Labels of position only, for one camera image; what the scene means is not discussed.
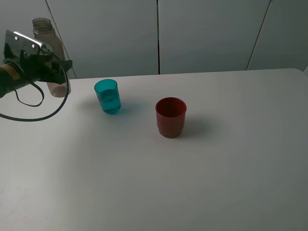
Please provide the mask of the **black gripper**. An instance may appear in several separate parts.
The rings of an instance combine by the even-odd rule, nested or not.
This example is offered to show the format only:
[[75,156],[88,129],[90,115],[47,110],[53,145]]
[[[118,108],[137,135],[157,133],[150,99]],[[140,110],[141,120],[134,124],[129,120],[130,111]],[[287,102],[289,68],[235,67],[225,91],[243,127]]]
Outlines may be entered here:
[[22,52],[19,57],[4,58],[2,82],[40,81],[63,84],[64,73],[72,66],[72,60],[58,61],[54,54],[29,55]]

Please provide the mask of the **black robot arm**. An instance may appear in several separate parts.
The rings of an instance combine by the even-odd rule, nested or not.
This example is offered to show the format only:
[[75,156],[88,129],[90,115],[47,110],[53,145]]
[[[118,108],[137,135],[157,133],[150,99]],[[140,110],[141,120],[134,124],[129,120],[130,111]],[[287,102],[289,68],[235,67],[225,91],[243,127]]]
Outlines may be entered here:
[[31,55],[21,51],[15,55],[8,49],[0,66],[0,96],[37,81],[64,84],[64,75],[72,65],[71,60],[57,61],[51,53]]

